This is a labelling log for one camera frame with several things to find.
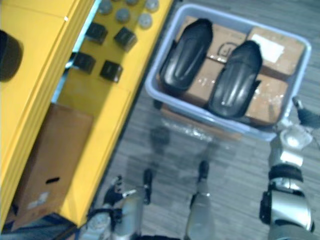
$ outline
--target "label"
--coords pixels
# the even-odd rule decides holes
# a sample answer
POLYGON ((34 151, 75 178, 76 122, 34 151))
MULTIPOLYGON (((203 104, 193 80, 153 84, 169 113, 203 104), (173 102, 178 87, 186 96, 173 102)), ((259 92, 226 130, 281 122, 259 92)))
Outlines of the label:
POLYGON ((276 63, 279 57, 284 53, 284 46, 258 34, 254 34, 251 39, 260 45, 262 58, 266 61, 276 63))
POLYGON ((48 191, 40 193, 38 200, 30 202, 27 206, 27 209, 28 210, 34 209, 35 207, 38 207, 44 204, 47 201, 48 196, 49 196, 48 191))

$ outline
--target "gray carpet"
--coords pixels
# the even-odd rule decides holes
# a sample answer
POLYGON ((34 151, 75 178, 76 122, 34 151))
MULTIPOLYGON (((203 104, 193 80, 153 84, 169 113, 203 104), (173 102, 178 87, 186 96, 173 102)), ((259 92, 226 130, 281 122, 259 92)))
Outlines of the gray carpet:
MULTIPOLYGON (((228 13, 283 29, 307 38, 312 56, 299 96, 310 110, 320 113, 320 1, 319 0, 197 0, 228 13)), ((290 118, 297 120, 292 111, 290 118)), ((142 89, 127 127, 114 151, 111 164, 97 193, 102 202, 111 179, 121 174, 126 188, 142 183, 147 167, 155 172, 152 204, 144 211, 143 233, 181 238, 195 190, 197 167, 210 161, 209 189, 215 217, 216 239, 265 240, 269 227, 259 220, 260 200, 268 184, 269 144, 253 138, 240 141, 214 135, 190 136, 178 122, 168 120, 153 106, 142 89), (169 143, 152 135, 169 129, 169 143)), ((312 206, 315 235, 320 236, 320 150, 315 143, 304 151, 303 174, 312 206)))

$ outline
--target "cardboard box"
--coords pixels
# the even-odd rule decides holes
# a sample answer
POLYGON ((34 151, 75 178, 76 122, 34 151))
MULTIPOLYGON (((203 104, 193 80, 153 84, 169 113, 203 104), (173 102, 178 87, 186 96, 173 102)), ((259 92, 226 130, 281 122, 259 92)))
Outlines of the cardboard box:
POLYGON ((252 123, 270 125, 278 121, 282 109, 282 102, 288 84, 285 81, 259 74, 261 81, 256 89, 245 116, 252 123))
POLYGON ((12 230, 56 212, 68 192, 93 118, 51 104, 16 190, 12 230))
MULTIPOLYGON (((184 29, 186 28, 186 26, 195 22, 196 20, 197 18, 195 17, 187 16, 175 40, 178 41, 184 29)), ((233 29, 230 29, 218 24, 212 25, 212 31, 213 31, 213 40, 207 52, 207 57, 221 63, 226 63, 232 51, 237 46, 242 44, 247 37, 245 33, 235 31, 233 29)))
POLYGON ((206 59, 193 80, 191 87, 181 97, 183 100, 203 107, 208 103, 216 79, 224 68, 224 64, 206 59))
POLYGON ((254 27, 247 39, 260 45, 263 58, 261 73, 279 79, 295 73, 305 49, 303 43, 294 38, 260 27, 254 27))

